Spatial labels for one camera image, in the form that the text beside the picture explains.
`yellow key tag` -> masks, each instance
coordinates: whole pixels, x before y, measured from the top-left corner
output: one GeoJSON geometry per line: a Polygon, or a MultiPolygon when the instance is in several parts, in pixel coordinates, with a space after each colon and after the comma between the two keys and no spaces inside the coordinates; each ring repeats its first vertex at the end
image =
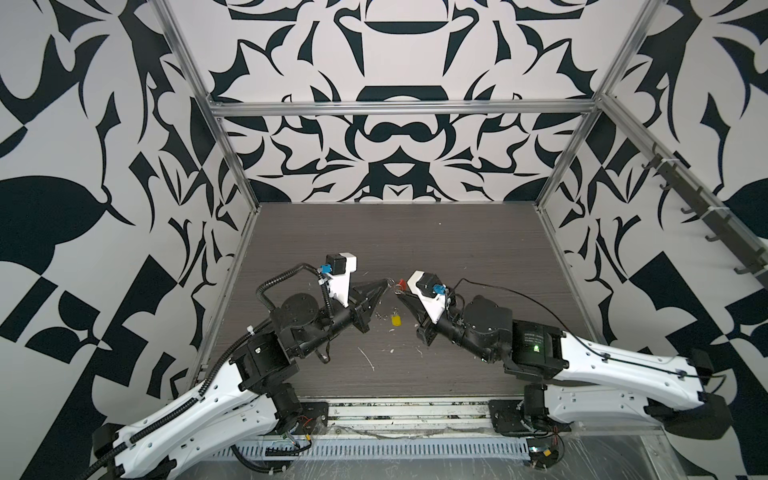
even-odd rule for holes
{"type": "Polygon", "coordinates": [[[397,309],[395,308],[395,309],[392,311],[392,325],[394,325],[394,326],[400,326],[400,324],[401,324],[401,323],[402,323],[402,322],[401,322],[401,320],[400,320],[400,314],[398,313],[397,309]]]}

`metal floor surface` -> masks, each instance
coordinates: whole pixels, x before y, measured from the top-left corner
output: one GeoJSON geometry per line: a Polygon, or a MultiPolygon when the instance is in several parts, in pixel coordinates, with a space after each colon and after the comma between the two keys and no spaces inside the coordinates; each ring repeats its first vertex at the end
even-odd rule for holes
{"type": "MultiPolygon", "coordinates": [[[[436,273],[453,286],[462,277],[506,286],[547,305],[579,336],[589,337],[552,246],[532,204],[264,204],[210,357],[249,325],[267,317],[256,288],[299,262],[324,263],[327,253],[358,257],[352,282],[407,279],[414,270],[436,273]]],[[[322,303],[317,281],[300,273],[268,291],[280,305],[298,292],[322,303]]],[[[512,308],[515,318],[559,326],[533,302],[503,290],[463,283],[470,301],[481,294],[512,308]]],[[[525,382],[485,364],[447,339],[427,348],[415,319],[390,290],[362,334],[350,327],[331,343],[331,362],[298,360],[291,382],[302,397],[506,396],[525,382]],[[393,308],[401,326],[390,320],[393,308]]]]}

